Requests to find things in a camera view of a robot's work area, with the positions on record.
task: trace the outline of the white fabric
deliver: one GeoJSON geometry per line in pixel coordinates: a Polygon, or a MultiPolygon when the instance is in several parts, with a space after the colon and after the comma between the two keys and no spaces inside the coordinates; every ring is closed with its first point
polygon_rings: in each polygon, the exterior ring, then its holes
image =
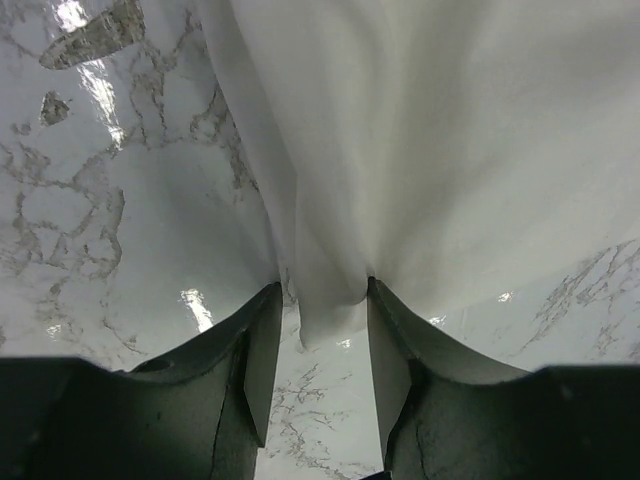
{"type": "Polygon", "coordinates": [[[640,235],[640,3],[201,0],[304,341],[640,235]]]}

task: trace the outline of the marble surface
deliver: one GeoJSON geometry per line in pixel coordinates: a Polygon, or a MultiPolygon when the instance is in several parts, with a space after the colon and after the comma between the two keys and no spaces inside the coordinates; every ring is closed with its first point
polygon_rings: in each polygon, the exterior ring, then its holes
{"type": "MultiPolygon", "coordinates": [[[[277,278],[192,3],[2,0],[0,85],[0,355],[129,369],[277,278]]],[[[639,252],[629,242],[429,321],[529,369],[640,362],[639,252]]],[[[376,471],[366,332],[305,350],[289,289],[285,305],[256,478],[376,471]]]]}

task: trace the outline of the white cloth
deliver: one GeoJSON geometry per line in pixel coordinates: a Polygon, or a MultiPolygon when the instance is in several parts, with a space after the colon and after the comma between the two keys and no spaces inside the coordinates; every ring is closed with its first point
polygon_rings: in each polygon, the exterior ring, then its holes
{"type": "Polygon", "coordinates": [[[303,341],[371,274],[429,316],[640,235],[640,3],[200,4],[303,341]]]}

